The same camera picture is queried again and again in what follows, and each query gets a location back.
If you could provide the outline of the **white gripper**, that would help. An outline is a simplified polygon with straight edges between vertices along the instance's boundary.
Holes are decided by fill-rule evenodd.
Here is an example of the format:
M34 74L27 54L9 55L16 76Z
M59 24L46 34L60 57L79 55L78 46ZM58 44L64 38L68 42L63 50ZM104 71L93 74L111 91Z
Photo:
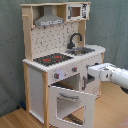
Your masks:
M89 66L87 72L89 75L98 78L100 81L109 81L111 74L115 69L116 67L113 64L103 63Z

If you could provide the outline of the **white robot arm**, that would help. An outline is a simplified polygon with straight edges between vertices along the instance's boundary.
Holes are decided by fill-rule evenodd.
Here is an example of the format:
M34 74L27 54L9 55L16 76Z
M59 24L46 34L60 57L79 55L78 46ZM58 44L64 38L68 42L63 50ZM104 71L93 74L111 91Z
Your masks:
M116 67L111 63L89 66L88 74L100 81L109 81L128 90L128 70Z

